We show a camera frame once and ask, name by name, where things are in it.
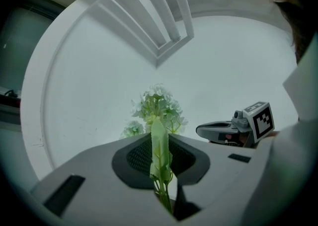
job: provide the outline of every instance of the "black rubber trim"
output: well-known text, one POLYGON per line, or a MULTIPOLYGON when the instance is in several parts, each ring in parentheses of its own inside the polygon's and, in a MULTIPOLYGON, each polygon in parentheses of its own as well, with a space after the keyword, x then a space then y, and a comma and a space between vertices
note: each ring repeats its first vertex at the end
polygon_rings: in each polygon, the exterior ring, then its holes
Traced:
MULTIPOLYGON (((142 146, 144 142, 151 142, 150 134, 118 150, 113 157, 112 167, 115 174, 128 186, 136 189, 153 189, 154 182, 149 177, 151 151, 147 155, 149 158, 146 160, 137 153, 134 153, 135 158, 132 157, 132 152, 138 150, 138 147, 142 146), (145 165, 138 164, 140 161, 143 161, 143 163, 147 161, 147 171, 145 165)), ((178 156, 175 154, 175 157, 172 157, 171 164, 171 169, 178 178, 180 186, 198 183, 210 168, 210 159, 204 152, 171 135, 169 135, 169 150, 172 156, 174 151, 182 153, 178 156)))
POLYGON ((226 135, 227 135, 226 133, 219 133, 218 140, 225 141, 227 139, 226 135))
POLYGON ((232 121, 220 121, 220 122, 211 122, 211 123, 206 123, 206 124, 203 124, 203 125, 199 125, 197 128, 195 128, 195 132, 198 133, 198 128, 201 128, 201 127, 210 127, 210 128, 228 128, 230 127, 232 124, 232 121))
POLYGON ((173 216, 178 221, 181 221, 194 215, 200 210, 201 209, 197 205, 186 201, 182 186, 178 185, 177 200, 175 201, 173 216))
POLYGON ((234 159, 234 160, 239 160, 242 162, 246 162, 246 163, 248 163, 249 160, 251 159, 251 157, 243 156, 243 155, 239 155, 239 154, 235 154, 235 153, 229 155, 229 158, 234 159))
POLYGON ((70 176, 44 203, 44 206, 60 217, 84 180, 85 178, 81 176, 70 176))
POLYGON ((143 138, 125 146, 124 148, 118 150, 112 160, 112 167, 115 174, 128 186, 136 189, 153 189, 154 181, 149 177, 149 175, 145 175, 144 173, 138 171, 135 168, 132 168, 127 160, 127 156, 129 152, 138 146, 140 146, 143 142, 151 139, 151 135, 148 134, 143 138))

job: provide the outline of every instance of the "green leaf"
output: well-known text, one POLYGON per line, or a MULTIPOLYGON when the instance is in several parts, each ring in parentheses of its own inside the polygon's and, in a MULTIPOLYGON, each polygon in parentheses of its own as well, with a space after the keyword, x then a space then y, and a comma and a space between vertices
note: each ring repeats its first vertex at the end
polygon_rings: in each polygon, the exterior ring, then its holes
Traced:
POLYGON ((169 181, 172 155, 169 152, 168 132, 161 123, 160 117, 156 117, 153 121, 151 138, 153 162, 150 166, 150 177, 152 179, 156 177, 161 181, 169 181))

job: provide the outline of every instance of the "gray surface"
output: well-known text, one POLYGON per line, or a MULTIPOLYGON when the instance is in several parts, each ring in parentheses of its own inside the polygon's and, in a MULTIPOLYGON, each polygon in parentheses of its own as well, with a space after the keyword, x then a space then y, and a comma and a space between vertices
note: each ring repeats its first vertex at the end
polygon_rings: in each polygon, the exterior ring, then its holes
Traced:
POLYGON ((38 182, 25 150, 20 126, 0 123, 0 164, 8 180, 26 191, 38 182))
MULTIPOLYGON (((209 206, 185 220, 182 225, 240 225, 246 206, 263 175, 271 146, 271 138, 261 141, 258 148, 254 150, 252 159, 240 174, 236 178, 228 177, 232 181, 231 184, 227 185, 222 191, 220 190, 219 193, 214 192, 214 197, 212 197, 210 190, 206 191, 204 194, 210 196, 209 206)), ((187 187, 186 192, 186 198, 189 197, 190 199, 189 187, 187 187)))
POLYGON ((17 196, 28 208, 46 225, 50 226, 72 226, 73 224, 63 222, 55 214, 51 213, 41 203, 39 203, 29 192, 19 186, 12 186, 17 196))
MULTIPOLYGON (((280 132, 260 184, 245 210, 242 225, 269 223, 299 193, 317 159, 317 126, 318 121, 299 122, 280 132)), ((306 218, 302 221, 303 225, 311 223, 306 218)))
POLYGON ((243 117, 235 118, 233 116, 232 123, 239 129, 241 133, 247 133, 252 130, 251 127, 249 127, 247 118, 243 118, 243 117))
POLYGON ((236 185, 235 179, 252 163, 245 163, 228 158, 235 153, 253 157, 254 149, 223 146, 176 136, 181 141, 204 151, 210 158, 210 169, 195 185, 184 186, 187 201, 194 202, 201 208, 209 206, 220 193, 236 185))
POLYGON ((114 173, 111 161, 120 148, 144 137, 139 135, 88 149, 44 178, 32 194, 41 203, 71 174, 85 177, 62 219, 75 225, 162 225, 176 220, 152 190, 128 187, 114 173))

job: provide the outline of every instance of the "black mesh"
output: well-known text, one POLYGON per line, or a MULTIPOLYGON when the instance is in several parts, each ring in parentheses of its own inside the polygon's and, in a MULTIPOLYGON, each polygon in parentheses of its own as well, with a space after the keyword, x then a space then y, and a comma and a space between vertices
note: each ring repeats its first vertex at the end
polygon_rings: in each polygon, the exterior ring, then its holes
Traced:
POLYGON ((236 142, 228 142, 228 143, 225 143, 224 145, 230 146, 230 147, 242 147, 240 144, 236 142))
POLYGON ((152 162, 152 141, 146 140, 127 154, 128 164, 139 172, 149 175, 152 162))
MULTIPOLYGON (((174 141, 169 140, 169 150, 172 153, 171 169, 176 176, 186 171, 195 163, 195 156, 174 141)), ((136 169, 145 175, 149 175, 152 162, 151 139, 146 140, 138 147, 132 149, 127 154, 127 161, 133 169, 136 169)))
POLYGON ((172 153, 171 169, 176 176, 195 163, 195 156, 173 141, 169 141, 169 150, 172 153))

